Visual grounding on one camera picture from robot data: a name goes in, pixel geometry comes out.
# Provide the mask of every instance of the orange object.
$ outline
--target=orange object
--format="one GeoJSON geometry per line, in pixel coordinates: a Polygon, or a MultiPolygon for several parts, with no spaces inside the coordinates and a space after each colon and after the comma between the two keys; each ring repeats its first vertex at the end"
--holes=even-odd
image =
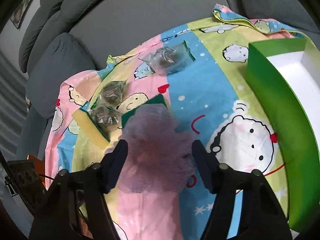
{"type": "MultiPolygon", "coordinates": [[[[28,155],[27,160],[33,160],[33,164],[35,165],[35,171],[38,174],[45,174],[45,167],[44,167],[44,161],[41,161],[39,159],[37,159],[36,157],[32,156],[32,155],[28,155]]],[[[44,177],[40,176],[40,179],[42,180],[42,184],[45,186],[45,181],[44,181],[44,177]]]]}

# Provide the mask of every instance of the yellow sponge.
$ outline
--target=yellow sponge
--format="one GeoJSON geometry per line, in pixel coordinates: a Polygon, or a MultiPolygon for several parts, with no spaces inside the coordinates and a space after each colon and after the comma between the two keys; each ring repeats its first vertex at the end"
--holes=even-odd
{"type": "Polygon", "coordinates": [[[108,140],[100,133],[98,128],[91,121],[87,112],[78,109],[72,114],[72,117],[94,145],[99,147],[101,150],[105,150],[107,148],[109,145],[108,140]]]}

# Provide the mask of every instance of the red heart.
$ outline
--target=red heart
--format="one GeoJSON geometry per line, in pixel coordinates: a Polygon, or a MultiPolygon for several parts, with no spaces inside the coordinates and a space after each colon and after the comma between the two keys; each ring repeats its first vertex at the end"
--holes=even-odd
{"type": "Polygon", "coordinates": [[[163,86],[161,86],[161,87],[158,87],[158,92],[159,92],[160,94],[164,94],[164,93],[167,91],[167,88],[168,88],[169,86],[170,86],[169,84],[165,84],[165,85],[163,85],[163,86]]]}
{"type": "Polygon", "coordinates": [[[271,135],[270,135],[270,140],[271,140],[273,143],[277,143],[277,142],[278,142],[277,134],[276,134],[276,133],[271,134],[271,135]]]}

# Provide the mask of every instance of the white star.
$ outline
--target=white star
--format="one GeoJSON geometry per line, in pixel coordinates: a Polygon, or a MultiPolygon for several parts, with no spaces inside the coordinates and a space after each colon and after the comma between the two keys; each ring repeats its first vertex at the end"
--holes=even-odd
{"type": "Polygon", "coordinates": [[[287,196],[287,193],[286,193],[287,189],[288,188],[281,187],[278,192],[275,192],[275,195],[276,195],[278,200],[280,200],[282,197],[286,197],[287,196]]]}
{"type": "Polygon", "coordinates": [[[214,203],[212,203],[212,204],[208,204],[207,210],[212,210],[212,208],[213,208],[213,204],[214,204],[214,203]]]}
{"type": "Polygon", "coordinates": [[[201,207],[201,208],[196,208],[196,214],[198,214],[198,213],[203,213],[204,211],[205,211],[205,209],[203,208],[203,206],[201,207]]]}

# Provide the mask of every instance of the red curved line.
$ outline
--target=red curved line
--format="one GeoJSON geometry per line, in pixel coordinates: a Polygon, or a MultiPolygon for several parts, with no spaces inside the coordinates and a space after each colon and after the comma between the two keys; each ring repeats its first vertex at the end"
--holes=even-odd
{"type": "Polygon", "coordinates": [[[284,164],[282,164],[279,168],[275,169],[274,171],[270,171],[269,173],[267,173],[266,175],[264,175],[265,177],[272,174],[272,173],[275,173],[276,171],[279,171],[280,169],[282,169],[284,167],[284,164]]]}
{"type": "Polygon", "coordinates": [[[190,185],[189,182],[187,182],[187,187],[194,187],[197,184],[197,177],[192,175],[191,178],[193,178],[193,183],[190,185]]]}
{"type": "Polygon", "coordinates": [[[204,114],[201,115],[201,116],[198,116],[198,117],[197,117],[196,119],[194,119],[194,120],[192,121],[192,123],[191,123],[191,129],[192,129],[196,134],[200,134],[200,132],[199,132],[198,130],[196,130],[193,125],[195,124],[196,121],[198,121],[200,118],[203,118],[203,117],[205,117],[204,114]]]}

